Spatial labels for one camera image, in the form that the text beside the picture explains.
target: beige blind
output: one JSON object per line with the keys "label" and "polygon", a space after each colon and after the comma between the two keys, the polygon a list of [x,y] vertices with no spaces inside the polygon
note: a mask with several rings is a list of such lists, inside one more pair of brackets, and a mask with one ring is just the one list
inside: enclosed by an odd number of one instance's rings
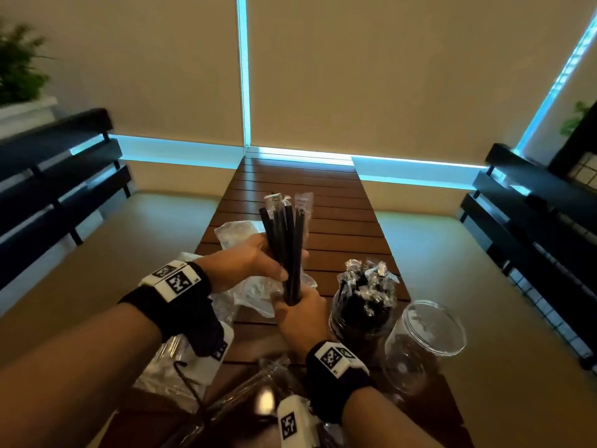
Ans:
{"label": "beige blind", "polygon": [[48,38],[47,89],[116,132],[243,144],[236,0],[0,0]]}
{"label": "beige blind", "polygon": [[481,163],[597,0],[247,0],[252,144]]}

